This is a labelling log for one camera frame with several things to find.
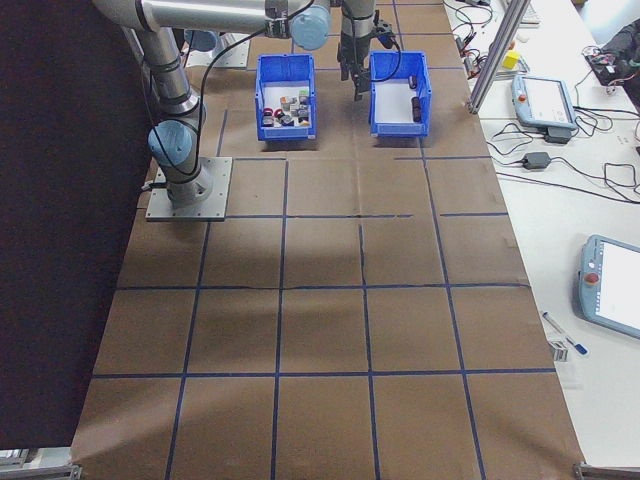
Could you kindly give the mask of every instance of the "cardboard floor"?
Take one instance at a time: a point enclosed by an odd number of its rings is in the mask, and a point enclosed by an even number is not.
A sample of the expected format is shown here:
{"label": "cardboard floor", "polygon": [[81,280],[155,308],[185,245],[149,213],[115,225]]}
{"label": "cardboard floor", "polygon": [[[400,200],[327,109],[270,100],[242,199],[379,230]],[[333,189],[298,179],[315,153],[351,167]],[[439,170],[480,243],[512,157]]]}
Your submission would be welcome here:
{"label": "cardboard floor", "polygon": [[[146,223],[141,197],[72,447],[84,477],[572,478],[582,454],[433,3],[380,5],[428,57],[422,143],[369,136],[337,37],[314,53],[315,141],[258,142],[255,72],[214,72],[202,153],[235,157],[229,218]],[[291,51],[254,40],[249,67]]]}

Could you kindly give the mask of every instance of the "robotic arm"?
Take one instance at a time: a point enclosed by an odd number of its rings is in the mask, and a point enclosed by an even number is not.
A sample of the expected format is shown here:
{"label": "robotic arm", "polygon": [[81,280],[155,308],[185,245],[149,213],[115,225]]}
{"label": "robotic arm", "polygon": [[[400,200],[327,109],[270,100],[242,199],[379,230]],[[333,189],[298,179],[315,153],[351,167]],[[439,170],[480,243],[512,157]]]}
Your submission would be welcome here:
{"label": "robotic arm", "polygon": [[128,36],[137,38],[166,119],[149,135],[149,145],[166,178],[166,195],[173,209],[159,219],[177,219],[182,213],[176,212],[184,211],[191,213],[183,219],[211,219],[201,211],[193,213],[197,210],[193,207],[211,197],[215,183],[215,172],[206,167],[213,159],[201,162],[198,158],[198,131],[204,108],[187,80],[171,28],[264,32],[271,38],[292,38],[301,48],[314,50],[327,40],[330,8],[342,6],[338,61],[342,80],[349,76],[353,80],[356,100],[370,90],[371,77],[364,64],[371,40],[378,38],[386,48],[397,45],[391,26],[378,18],[375,0],[93,0],[93,3],[107,18],[132,30]]}

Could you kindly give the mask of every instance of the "yellow object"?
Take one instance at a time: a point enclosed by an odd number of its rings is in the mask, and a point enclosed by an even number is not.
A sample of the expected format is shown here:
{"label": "yellow object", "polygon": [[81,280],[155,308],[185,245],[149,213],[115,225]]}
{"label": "yellow object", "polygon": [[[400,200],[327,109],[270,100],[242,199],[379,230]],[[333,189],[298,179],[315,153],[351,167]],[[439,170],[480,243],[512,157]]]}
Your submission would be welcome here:
{"label": "yellow object", "polygon": [[518,64],[518,60],[520,60],[520,54],[515,50],[509,50],[507,52],[507,56],[504,57],[502,66],[504,68],[508,68],[509,70],[513,70],[513,68]]}

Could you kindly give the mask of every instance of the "electronic components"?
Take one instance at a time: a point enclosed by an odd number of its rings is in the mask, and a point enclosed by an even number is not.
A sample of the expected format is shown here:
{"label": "electronic components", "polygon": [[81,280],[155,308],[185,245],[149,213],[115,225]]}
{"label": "electronic components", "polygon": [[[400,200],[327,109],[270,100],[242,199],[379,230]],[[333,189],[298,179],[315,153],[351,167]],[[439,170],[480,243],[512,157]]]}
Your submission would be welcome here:
{"label": "electronic components", "polygon": [[308,127],[310,122],[309,90],[303,89],[297,97],[283,95],[280,97],[280,108],[262,110],[263,127]]}

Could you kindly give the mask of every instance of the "pen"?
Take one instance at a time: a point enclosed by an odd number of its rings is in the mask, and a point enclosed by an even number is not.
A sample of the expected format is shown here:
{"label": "pen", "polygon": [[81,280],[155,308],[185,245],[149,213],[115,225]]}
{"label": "pen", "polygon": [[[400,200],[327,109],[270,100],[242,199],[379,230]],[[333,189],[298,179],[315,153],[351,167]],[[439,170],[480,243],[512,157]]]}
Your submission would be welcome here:
{"label": "pen", "polygon": [[542,318],[549,322],[549,325],[555,328],[559,334],[564,336],[565,340],[569,342],[569,344],[573,348],[575,348],[580,355],[586,355],[588,353],[587,349],[584,348],[584,346],[582,346],[580,343],[577,343],[573,338],[569,336],[567,332],[564,331],[564,329],[560,325],[558,325],[558,322],[556,322],[553,317],[551,317],[549,312],[542,312]]}

